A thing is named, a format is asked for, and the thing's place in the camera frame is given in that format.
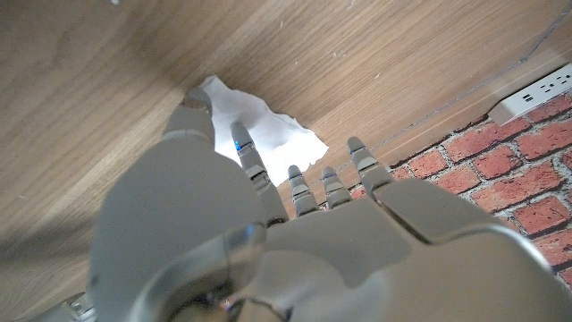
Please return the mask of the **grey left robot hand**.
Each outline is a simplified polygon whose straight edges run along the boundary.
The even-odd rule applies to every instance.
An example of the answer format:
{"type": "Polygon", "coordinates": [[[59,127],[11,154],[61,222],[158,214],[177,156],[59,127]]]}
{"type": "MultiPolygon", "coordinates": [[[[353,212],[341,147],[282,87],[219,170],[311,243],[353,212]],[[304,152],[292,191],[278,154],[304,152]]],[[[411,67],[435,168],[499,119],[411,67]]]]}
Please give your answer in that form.
{"type": "Polygon", "coordinates": [[[366,195],[296,167],[288,218],[252,140],[215,151],[192,89],[105,198],[88,293],[101,321],[568,321],[571,297],[526,238],[429,182],[395,181],[357,138],[366,195]]]}

